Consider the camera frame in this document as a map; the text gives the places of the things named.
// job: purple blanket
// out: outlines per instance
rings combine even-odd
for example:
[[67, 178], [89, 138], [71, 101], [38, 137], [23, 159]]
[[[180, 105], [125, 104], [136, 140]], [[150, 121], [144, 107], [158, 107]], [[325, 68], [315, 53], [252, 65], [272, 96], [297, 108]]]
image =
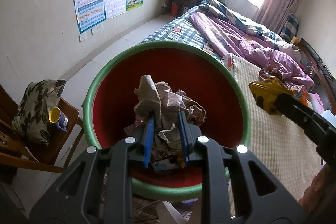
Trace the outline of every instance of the purple blanket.
[[313, 80], [286, 53], [257, 37], [249, 37], [235, 26], [201, 12], [192, 14], [189, 20], [207, 38], [216, 52], [223, 57], [228, 53], [237, 55], [263, 70], [277, 69], [290, 85], [314, 87]]

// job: electrical outlet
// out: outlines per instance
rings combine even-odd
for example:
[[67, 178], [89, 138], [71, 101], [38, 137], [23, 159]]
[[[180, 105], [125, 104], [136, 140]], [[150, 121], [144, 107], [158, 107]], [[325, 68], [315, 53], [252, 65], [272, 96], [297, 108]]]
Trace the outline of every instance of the electrical outlet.
[[100, 24], [98, 24], [96, 26], [98, 27], [98, 32], [103, 31], [103, 24], [102, 23], [100, 23]]
[[98, 32], [98, 26], [97, 25], [91, 28], [91, 34], [92, 35], [96, 34], [97, 32]]
[[86, 39], [86, 32], [83, 32], [79, 35], [79, 41], [83, 42]]

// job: yellow plastic wrapper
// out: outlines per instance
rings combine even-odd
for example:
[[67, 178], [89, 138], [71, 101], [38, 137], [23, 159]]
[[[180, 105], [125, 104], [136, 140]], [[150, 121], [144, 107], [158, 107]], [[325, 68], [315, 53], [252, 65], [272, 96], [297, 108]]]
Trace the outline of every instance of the yellow plastic wrapper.
[[263, 81], [251, 81], [249, 88], [253, 94], [257, 106], [270, 115], [282, 115], [275, 108], [275, 100], [282, 93], [293, 96], [293, 91], [288, 90], [285, 85], [275, 76]]

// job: cup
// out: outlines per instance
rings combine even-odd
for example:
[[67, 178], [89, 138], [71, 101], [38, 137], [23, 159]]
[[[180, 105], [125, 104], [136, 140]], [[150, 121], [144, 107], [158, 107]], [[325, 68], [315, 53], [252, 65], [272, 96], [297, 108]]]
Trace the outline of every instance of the cup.
[[66, 126], [68, 124], [68, 118], [58, 107], [54, 107], [52, 110], [50, 110], [49, 121], [52, 124], [55, 124], [57, 128], [65, 132], [67, 131]]

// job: leaf patterned cushion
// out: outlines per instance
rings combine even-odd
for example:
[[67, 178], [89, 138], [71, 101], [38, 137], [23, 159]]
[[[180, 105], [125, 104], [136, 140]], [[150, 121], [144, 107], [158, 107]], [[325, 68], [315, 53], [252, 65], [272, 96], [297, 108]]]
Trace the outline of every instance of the leaf patterned cushion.
[[54, 126], [48, 115], [58, 106], [65, 83], [65, 80], [43, 80], [28, 85], [12, 121], [12, 127], [19, 135], [33, 143], [49, 146]]

